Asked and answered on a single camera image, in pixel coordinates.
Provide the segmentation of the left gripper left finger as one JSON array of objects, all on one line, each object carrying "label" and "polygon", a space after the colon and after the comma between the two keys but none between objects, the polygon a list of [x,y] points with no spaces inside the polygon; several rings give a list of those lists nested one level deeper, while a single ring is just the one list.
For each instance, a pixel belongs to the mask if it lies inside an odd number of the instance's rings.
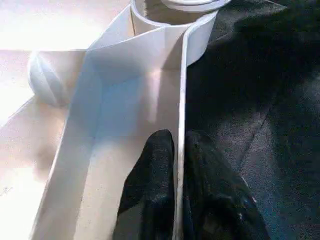
[{"label": "left gripper left finger", "polygon": [[118,240],[170,240],[175,215],[175,147],[161,129],[149,136],[127,176],[116,218]]}]

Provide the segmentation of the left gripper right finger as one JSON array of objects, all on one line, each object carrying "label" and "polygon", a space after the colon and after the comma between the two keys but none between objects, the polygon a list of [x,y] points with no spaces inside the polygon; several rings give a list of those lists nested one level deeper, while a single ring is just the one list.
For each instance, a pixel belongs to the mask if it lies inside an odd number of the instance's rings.
[{"label": "left gripper right finger", "polygon": [[244,179],[205,133],[185,135],[183,237],[268,240],[266,224]]}]

